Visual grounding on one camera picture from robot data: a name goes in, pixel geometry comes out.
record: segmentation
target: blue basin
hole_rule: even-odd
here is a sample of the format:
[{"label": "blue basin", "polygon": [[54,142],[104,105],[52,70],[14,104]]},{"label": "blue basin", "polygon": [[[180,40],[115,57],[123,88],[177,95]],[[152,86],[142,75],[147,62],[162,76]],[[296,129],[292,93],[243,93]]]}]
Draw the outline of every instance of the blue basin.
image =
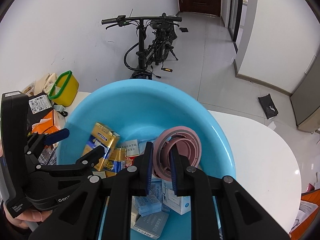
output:
[{"label": "blue basin", "polygon": [[[72,164],[81,156],[95,122],[108,125],[121,141],[148,139],[174,126],[187,126],[202,144],[200,165],[208,175],[236,177],[228,140],[214,117],[195,99],[170,85],[130,79],[106,85],[85,98],[65,127],[69,138],[61,141],[57,164]],[[131,230],[131,239],[150,239]],[[190,212],[171,211],[161,239],[191,239]]]}]

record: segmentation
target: handlebar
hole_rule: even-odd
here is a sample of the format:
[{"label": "handlebar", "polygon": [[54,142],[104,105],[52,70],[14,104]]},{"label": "handlebar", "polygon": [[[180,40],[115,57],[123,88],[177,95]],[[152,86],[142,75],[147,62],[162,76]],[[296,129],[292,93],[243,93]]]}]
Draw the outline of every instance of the handlebar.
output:
[{"label": "handlebar", "polygon": [[110,23],[119,23],[121,21],[139,21],[139,20],[166,20],[166,21],[173,21],[173,22],[181,22],[182,18],[181,17],[176,17],[176,16],[167,16],[162,14],[162,16],[159,17],[130,17],[126,18],[125,15],[119,15],[117,18],[111,18],[111,19],[106,19],[102,20],[101,24],[110,24]]}]

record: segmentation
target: human hand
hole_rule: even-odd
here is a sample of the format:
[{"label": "human hand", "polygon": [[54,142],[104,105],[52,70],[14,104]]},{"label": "human hand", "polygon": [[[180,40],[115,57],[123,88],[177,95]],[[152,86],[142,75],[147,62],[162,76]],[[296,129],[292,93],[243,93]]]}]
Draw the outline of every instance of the human hand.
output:
[{"label": "human hand", "polygon": [[27,209],[26,211],[24,211],[18,217],[13,218],[9,214],[7,207],[5,205],[3,205],[3,206],[4,206],[4,213],[5,213],[5,216],[7,217],[7,220],[11,224],[13,224],[14,226],[16,226],[18,228],[23,228],[23,229],[29,228],[29,226],[27,225],[27,223],[25,221],[30,221],[30,222],[40,222],[41,221],[41,222],[43,222],[52,214],[52,211],[40,212],[38,210],[34,210],[34,209],[30,208],[30,209]]}]

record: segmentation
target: pink plastic spool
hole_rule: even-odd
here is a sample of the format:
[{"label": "pink plastic spool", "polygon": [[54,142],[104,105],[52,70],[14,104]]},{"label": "pink plastic spool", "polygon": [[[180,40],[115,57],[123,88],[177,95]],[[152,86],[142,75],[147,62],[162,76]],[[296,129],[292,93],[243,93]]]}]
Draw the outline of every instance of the pink plastic spool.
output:
[{"label": "pink plastic spool", "polygon": [[197,167],[201,158],[201,142],[195,131],[185,126],[165,130],[154,141],[153,175],[171,181],[169,153],[176,144],[180,155],[186,156],[191,166]]}]

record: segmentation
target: bicycle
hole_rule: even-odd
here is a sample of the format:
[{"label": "bicycle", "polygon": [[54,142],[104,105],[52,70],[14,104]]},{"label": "bicycle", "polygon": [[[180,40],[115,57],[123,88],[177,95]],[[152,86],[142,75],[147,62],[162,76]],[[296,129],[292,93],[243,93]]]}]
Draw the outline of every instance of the bicycle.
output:
[{"label": "bicycle", "polygon": [[[172,69],[164,68],[163,62],[167,59],[169,52],[175,57],[177,57],[173,52],[172,42],[177,38],[177,35],[174,31],[174,25],[179,26],[174,22],[181,22],[181,17],[173,17],[167,16],[165,13],[159,17],[129,17],[126,18],[125,15],[119,15],[117,18],[105,19],[101,21],[101,24],[111,24],[106,27],[108,28],[114,26],[128,26],[135,25],[137,27],[137,31],[139,31],[139,42],[133,45],[124,55],[124,65],[133,71],[131,78],[139,78],[139,79],[152,79],[153,66],[151,66],[152,71],[147,68],[154,62],[155,65],[159,65],[162,63],[162,70],[172,72]],[[152,41],[152,44],[148,46],[147,49],[144,48],[144,40],[147,37],[146,30],[151,26],[155,31],[152,32],[156,37]],[[130,67],[127,63],[127,55],[130,51],[132,51],[135,47],[139,46],[139,51],[136,52],[138,56],[138,67],[133,68]]]}]

